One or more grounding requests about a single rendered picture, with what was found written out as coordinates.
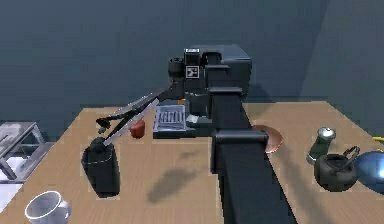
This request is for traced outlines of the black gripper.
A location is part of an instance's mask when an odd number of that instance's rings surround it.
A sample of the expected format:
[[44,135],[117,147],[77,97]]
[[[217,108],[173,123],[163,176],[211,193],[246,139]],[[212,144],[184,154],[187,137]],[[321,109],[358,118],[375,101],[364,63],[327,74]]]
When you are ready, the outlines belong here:
[[159,100],[179,100],[184,97],[185,64],[182,58],[170,58],[168,60],[168,76],[170,81],[168,88],[143,96],[107,117],[96,120],[100,126],[99,133],[104,133],[109,129],[112,120],[119,120],[114,129],[101,141],[101,144],[107,147],[122,134],[128,132],[137,121],[142,120],[148,112],[158,105]]

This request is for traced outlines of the small red cup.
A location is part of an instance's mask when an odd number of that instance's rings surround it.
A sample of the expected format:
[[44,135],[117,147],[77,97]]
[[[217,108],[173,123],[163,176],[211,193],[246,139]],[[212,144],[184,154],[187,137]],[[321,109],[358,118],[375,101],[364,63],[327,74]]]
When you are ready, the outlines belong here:
[[130,128],[131,136],[140,139],[145,135],[145,121],[139,120]]

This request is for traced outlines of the black cylindrical cup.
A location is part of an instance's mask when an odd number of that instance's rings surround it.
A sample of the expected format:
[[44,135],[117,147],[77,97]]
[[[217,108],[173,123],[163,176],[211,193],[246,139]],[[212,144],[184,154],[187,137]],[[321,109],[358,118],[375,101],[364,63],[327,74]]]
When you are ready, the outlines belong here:
[[104,138],[97,137],[84,150],[81,164],[93,190],[99,198],[120,193],[120,171],[113,144],[105,146]]

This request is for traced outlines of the dark grey coffee machine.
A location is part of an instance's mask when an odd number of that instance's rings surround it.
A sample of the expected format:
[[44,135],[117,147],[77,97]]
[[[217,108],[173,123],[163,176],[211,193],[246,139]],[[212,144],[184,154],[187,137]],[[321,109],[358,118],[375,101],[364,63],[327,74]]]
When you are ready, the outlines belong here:
[[184,50],[182,59],[184,97],[178,104],[156,108],[155,139],[209,136],[209,87],[239,87],[242,98],[248,94],[252,60],[238,45],[194,45]]

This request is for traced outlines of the grey metal chair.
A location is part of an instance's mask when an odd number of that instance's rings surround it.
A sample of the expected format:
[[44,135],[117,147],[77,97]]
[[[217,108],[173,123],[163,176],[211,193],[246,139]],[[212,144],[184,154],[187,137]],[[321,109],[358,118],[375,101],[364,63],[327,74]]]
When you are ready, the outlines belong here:
[[36,122],[0,125],[0,184],[23,184],[50,151]]

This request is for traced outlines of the white mug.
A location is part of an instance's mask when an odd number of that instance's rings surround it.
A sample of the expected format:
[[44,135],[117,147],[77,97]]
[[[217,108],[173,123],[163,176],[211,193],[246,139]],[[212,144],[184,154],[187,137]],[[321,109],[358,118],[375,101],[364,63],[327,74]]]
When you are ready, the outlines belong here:
[[46,191],[35,196],[24,210],[31,224],[67,224],[71,205],[57,191]]

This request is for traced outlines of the copper brown plate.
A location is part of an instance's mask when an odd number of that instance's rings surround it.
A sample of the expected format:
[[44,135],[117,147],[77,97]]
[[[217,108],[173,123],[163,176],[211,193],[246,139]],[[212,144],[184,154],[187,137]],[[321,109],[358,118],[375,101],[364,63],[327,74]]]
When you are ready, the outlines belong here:
[[266,125],[253,125],[255,130],[263,131],[268,135],[268,142],[265,152],[267,154],[276,152],[283,143],[283,136],[273,127]]

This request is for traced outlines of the grey shaker with silver cap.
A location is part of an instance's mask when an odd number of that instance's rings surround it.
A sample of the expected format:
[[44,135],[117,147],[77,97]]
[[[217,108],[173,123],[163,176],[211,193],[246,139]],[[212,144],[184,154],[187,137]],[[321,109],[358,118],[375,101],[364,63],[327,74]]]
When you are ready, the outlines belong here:
[[317,130],[317,137],[306,159],[309,164],[314,164],[316,160],[328,153],[330,144],[336,138],[336,131],[330,127],[321,127]]

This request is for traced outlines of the black kettle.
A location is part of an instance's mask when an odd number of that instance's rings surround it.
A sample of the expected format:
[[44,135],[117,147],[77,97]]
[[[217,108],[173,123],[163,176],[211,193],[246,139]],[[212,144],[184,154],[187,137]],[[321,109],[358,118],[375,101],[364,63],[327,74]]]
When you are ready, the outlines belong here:
[[343,154],[320,156],[314,164],[316,182],[329,192],[343,192],[350,189],[357,181],[354,161],[360,153],[358,146],[353,146]]

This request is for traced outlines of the blue bowl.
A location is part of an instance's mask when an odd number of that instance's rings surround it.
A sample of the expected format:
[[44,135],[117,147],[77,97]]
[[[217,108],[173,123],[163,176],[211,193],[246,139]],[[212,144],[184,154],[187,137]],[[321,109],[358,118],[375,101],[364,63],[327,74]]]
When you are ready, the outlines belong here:
[[358,180],[368,189],[384,195],[384,151],[369,151],[354,162]]

